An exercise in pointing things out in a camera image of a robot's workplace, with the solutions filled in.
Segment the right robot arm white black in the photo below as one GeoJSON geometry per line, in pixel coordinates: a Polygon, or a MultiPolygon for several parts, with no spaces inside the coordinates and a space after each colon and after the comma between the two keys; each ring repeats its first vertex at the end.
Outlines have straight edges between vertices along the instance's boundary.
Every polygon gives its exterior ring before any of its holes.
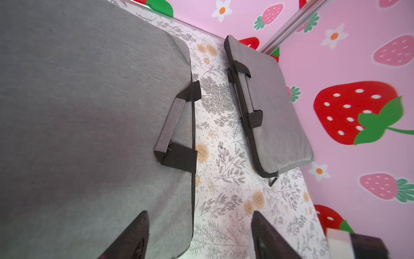
{"type": "Polygon", "coordinates": [[[327,229],[330,259],[389,259],[390,254],[382,239],[327,229]]]}

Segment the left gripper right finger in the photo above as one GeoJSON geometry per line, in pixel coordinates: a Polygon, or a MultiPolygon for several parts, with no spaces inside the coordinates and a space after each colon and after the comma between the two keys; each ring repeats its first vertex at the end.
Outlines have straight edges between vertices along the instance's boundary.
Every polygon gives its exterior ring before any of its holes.
{"type": "Polygon", "coordinates": [[[251,221],[252,259],[300,259],[301,256],[259,212],[251,221]]]}

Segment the floral patterned table mat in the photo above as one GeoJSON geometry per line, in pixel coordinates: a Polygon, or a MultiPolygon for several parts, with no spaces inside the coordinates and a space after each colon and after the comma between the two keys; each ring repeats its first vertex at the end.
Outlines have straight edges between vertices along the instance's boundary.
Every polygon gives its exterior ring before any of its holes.
{"type": "Polygon", "coordinates": [[[184,40],[189,48],[193,79],[201,84],[195,105],[195,223],[185,259],[249,259],[252,214],[259,211],[304,259],[329,258],[328,244],[296,168],[272,186],[250,163],[248,143],[227,79],[223,41],[156,14],[131,1],[115,5],[184,40]]]}

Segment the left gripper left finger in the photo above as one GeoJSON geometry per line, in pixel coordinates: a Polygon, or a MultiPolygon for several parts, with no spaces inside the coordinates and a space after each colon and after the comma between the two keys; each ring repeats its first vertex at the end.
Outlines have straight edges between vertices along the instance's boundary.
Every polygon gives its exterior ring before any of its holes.
{"type": "Polygon", "coordinates": [[[98,259],[144,259],[149,227],[148,212],[142,211],[98,259]]]}

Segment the grey laptop bag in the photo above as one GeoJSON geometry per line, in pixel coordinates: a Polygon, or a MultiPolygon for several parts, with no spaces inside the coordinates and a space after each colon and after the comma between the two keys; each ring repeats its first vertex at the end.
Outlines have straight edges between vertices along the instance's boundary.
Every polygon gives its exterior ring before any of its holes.
{"type": "Polygon", "coordinates": [[[229,61],[229,84],[234,92],[253,168],[269,179],[314,160],[277,61],[239,42],[224,41],[229,61]]]}
{"type": "Polygon", "coordinates": [[[97,259],[142,212],[145,259],[194,232],[185,41],[109,1],[1,2],[1,258],[97,259]]]}

